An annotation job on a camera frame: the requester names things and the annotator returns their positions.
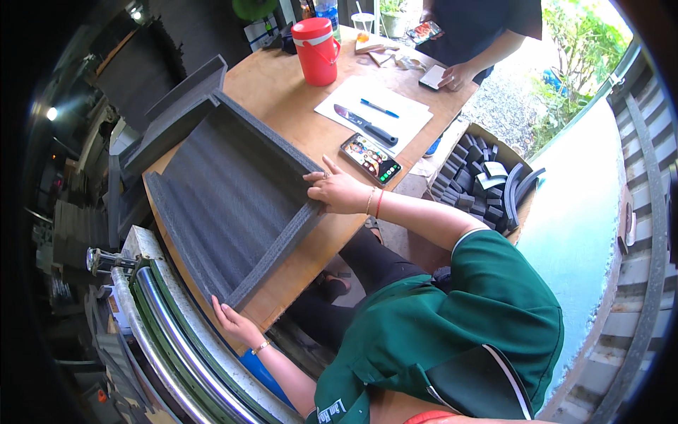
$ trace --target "black knife handle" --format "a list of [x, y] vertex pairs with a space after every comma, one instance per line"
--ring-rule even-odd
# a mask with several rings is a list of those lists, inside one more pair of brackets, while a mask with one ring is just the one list
[[372, 124], [367, 124], [366, 126], [363, 127], [363, 129], [369, 133], [371, 133], [373, 136], [376, 138], [379, 138], [389, 146], [393, 147], [398, 143], [398, 138], [391, 136], [388, 132], [382, 130], [379, 127], [375, 127]]

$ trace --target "red string bracelet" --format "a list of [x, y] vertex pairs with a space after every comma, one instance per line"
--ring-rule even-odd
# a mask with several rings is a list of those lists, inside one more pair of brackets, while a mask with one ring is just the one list
[[374, 218], [379, 218], [379, 207], [381, 206], [381, 199], [384, 197], [384, 190], [382, 190], [382, 193], [379, 195], [379, 202], [377, 203], [377, 212], [374, 214]]

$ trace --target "knife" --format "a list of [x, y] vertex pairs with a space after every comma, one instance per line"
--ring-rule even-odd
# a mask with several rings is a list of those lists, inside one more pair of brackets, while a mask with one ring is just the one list
[[372, 136], [375, 136], [376, 138], [385, 142], [389, 146], [393, 147], [398, 143], [397, 137], [391, 136], [388, 132], [382, 130], [381, 128], [373, 126], [371, 122], [367, 122], [366, 120], [354, 114], [345, 107], [335, 104], [334, 111], [337, 112], [338, 115], [341, 115], [344, 118], [346, 118], [349, 122], [355, 124], [358, 128], [365, 130], [365, 132], [371, 134]]

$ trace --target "flower pot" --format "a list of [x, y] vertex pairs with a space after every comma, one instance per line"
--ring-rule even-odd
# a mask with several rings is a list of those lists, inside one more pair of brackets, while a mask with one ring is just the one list
[[384, 23], [384, 32], [390, 38], [400, 38], [405, 36], [405, 26], [407, 25], [407, 18], [404, 13], [382, 13], [382, 21]]

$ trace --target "ceiling light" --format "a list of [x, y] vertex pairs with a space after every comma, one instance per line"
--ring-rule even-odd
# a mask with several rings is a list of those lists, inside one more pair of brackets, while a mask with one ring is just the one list
[[50, 121], [53, 121], [56, 119], [56, 115], [58, 115], [59, 112], [57, 112], [56, 108], [50, 107], [49, 110], [47, 111], [47, 119]]

